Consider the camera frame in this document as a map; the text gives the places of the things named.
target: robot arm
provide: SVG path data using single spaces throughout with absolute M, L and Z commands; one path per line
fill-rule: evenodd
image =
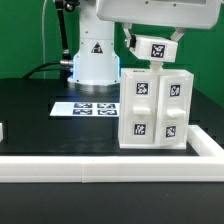
M 157 26 L 210 29 L 222 0 L 97 0 L 102 20 Z
M 186 28 L 209 29 L 218 20 L 222 0 L 97 0 L 96 13 L 102 20 L 122 22 L 126 44 L 130 51 L 143 60 L 174 62 L 177 41 Z M 170 40 L 131 35 L 131 24 L 176 27 Z M 161 49 L 153 46 L 164 46 Z

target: white block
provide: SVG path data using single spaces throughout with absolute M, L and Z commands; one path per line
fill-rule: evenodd
M 120 147 L 185 149 L 192 85 L 184 70 L 122 69 Z
M 221 146 L 197 125 L 188 126 L 188 142 L 200 156 L 224 156 Z
M 131 52 L 142 60 L 175 62 L 178 43 L 164 38 L 136 35 Z
M 192 86 L 193 75 L 187 71 L 161 76 L 155 131 L 156 145 L 180 143 L 186 145 Z
M 151 144 L 158 77 L 149 69 L 122 69 L 119 140 Z
M 2 123 L 0 123 L 0 142 L 3 140 L 3 126 Z

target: white plastic casing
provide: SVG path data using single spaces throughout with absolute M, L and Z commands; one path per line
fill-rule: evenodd
M 80 2 L 80 49 L 74 56 L 70 83 L 108 86 L 120 80 L 119 57 L 114 52 L 114 22 L 96 16 L 96 0 Z
M 217 22 L 222 0 L 97 0 L 102 20 L 210 29 Z
M 159 37 L 136 35 L 136 47 L 131 52 L 142 60 L 175 62 L 178 43 Z
M 120 147 L 185 149 L 192 86 L 185 70 L 122 69 Z

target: white box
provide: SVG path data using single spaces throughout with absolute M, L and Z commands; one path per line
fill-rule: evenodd
M 120 147 L 185 149 L 192 86 L 185 70 L 122 69 Z
M 131 52 L 142 60 L 175 62 L 178 43 L 160 37 L 136 36 Z

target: white foam block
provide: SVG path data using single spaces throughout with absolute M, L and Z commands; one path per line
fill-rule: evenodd
M 3 139 L 3 126 L 2 126 L 2 123 L 0 123 L 0 142 L 2 141 Z

